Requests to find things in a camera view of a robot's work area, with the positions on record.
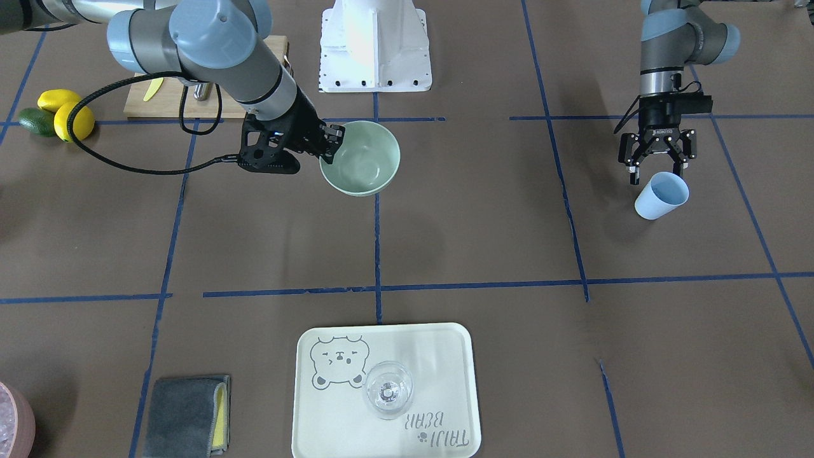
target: yellow knife blade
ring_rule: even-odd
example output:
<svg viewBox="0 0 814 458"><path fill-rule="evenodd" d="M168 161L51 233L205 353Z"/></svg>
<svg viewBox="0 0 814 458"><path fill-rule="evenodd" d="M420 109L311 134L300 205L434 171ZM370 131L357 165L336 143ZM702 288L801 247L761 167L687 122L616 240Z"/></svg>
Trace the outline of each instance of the yellow knife blade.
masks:
<svg viewBox="0 0 814 458"><path fill-rule="evenodd" d="M144 101L146 102L149 99L152 99L152 96L158 92L158 88L161 87L161 83L164 82L163 78L156 78L150 83L150 87L147 89L147 93L144 95Z"/></svg>

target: cartoon bear face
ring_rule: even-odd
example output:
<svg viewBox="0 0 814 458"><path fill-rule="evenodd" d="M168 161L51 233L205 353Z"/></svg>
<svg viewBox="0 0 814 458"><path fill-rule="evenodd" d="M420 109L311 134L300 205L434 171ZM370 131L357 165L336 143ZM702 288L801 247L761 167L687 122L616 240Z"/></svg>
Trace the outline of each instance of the cartoon bear face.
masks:
<svg viewBox="0 0 814 458"><path fill-rule="evenodd" d="M327 342L319 340L311 347L311 360L316 370L313 387L324 390L331 383L348 383L353 388L361 388L368 355L370 348L361 337L355 341L348 337L332 337Z"/></svg>

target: wooden cutting board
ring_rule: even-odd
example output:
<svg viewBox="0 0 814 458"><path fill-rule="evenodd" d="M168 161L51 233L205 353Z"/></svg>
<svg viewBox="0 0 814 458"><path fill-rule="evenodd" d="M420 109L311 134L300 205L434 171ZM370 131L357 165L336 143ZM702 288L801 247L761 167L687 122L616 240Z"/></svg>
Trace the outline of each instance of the wooden cutting board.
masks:
<svg viewBox="0 0 814 458"><path fill-rule="evenodd" d="M288 38L284 36L272 35L265 39L266 46L277 56L277 59L288 68ZM125 116L127 117L178 117L178 104L181 101L181 90L183 85L176 78L165 78L158 92L152 99L145 102L144 95L150 81L142 81L130 85L130 92L127 94L125 102ZM215 88L209 94L209 98L203 102L195 100L192 93L195 91L191 87L186 95L186 107L184 117L215 117L217 115L217 93ZM224 118L243 118L246 110L229 97L224 90L223 113Z"/></svg>

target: light green bowl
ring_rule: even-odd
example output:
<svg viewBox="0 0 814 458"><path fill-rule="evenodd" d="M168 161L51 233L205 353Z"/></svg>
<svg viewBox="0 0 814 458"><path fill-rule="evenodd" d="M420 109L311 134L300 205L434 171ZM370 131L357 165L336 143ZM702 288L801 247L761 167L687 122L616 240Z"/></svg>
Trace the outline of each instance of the light green bowl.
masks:
<svg viewBox="0 0 814 458"><path fill-rule="evenodd" d="M401 151L396 137L384 126L370 121L344 125L342 146L334 163L319 160L322 176L349 196L372 196L383 190L399 169Z"/></svg>

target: pink container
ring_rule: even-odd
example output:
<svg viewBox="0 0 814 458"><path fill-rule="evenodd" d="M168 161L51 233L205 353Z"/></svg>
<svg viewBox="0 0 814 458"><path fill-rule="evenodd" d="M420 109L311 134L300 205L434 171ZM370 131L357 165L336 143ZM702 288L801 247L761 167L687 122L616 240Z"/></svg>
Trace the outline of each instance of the pink container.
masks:
<svg viewBox="0 0 814 458"><path fill-rule="evenodd" d="M34 443L34 412L19 391L2 382L0 390L9 394L14 408L14 437L11 439L9 458L28 458Z"/></svg>

